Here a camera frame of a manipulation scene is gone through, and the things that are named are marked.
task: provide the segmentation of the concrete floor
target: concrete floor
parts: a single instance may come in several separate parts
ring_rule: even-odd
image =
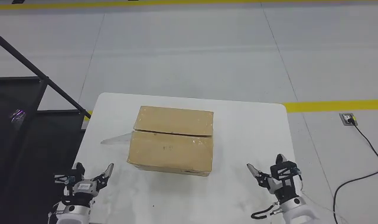
[[[276,103],[377,99],[377,26],[376,2],[0,11],[1,36],[88,110],[102,92]],[[28,75],[0,49],[0,76]],[[52,90],[40,106],[70,108]],[[377,145],[378,113],[352,112]],[[288,115],[304,192],[328,209],[339,184],[378,167],[338,113]],[[339,192],[337,211],[348,223],[377,223],[377,184],[371,177]]]

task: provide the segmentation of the floor outlet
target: floor outlet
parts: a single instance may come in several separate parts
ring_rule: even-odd
[[[357,124],[356,117],[353,115],[353,113],[339,113],[341,121],[343,122],[344,125],[346,126],[353,126],[352,123],[348,122],[348,119],[353,118],[354,122]]]

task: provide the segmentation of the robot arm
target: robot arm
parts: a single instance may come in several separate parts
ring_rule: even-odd
[[[107,186],[112,175],[114,164],[110,163],[100,175],[85,179],[85,169],[81,163],[75,163],[72,170],[65,175],[55,175],[55,183],[63,183],[68,195],[63,194],[61,202],[65,205],[63,210],[56,210],[57,223],[88,224],[90,208],[100,190]]]
[[[302,180],[301,171],[295,163],[288,161],[282,154],[278,154],[276,164],[271,166],[271,174],[263,173],[251,164],[247,164],[247,168],[258,181],[259,186],[267,188],[269,193],[274,194],[278,200],[266,210],[253,213],[251,218],[264,219],[267,218],[268,215],[283,213],[283,219],[286,224],[291,224],[293,219],[300,216],[311,218],[309,221],[305,222],[307,224],[324,224],[324,222],[319,219],[315,210],[308,206],[305,200],[295,192],[294,176],[299,176]],[[276,205],[279,205],[279,207],[271,211]]]

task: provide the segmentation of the cardboard box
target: cardboard box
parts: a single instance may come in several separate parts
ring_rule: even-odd
[[[141,170],[208,176],[213,112],[141,106],[128,163]]]

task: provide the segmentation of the yellow tape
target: yellow tape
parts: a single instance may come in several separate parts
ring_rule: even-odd
[[[76,2],[50,4],[18,4],[0,5],[0,10],[15,9],[69,9],[69,8],[108,8],[135,7],[151,5],[192,5],[192,4],[238,4],[260,2],[345,2],[345,1],[378,1],[378,0],[149,0],[122,2]]]
[[[329,112],[378,110],[378,99],[350,101],[320,101],[320,102],[286,102],[282,103],[288,113],[295,112]]]
[[[89,121],[89,118],[88,117],[84,117],[84,121]]]

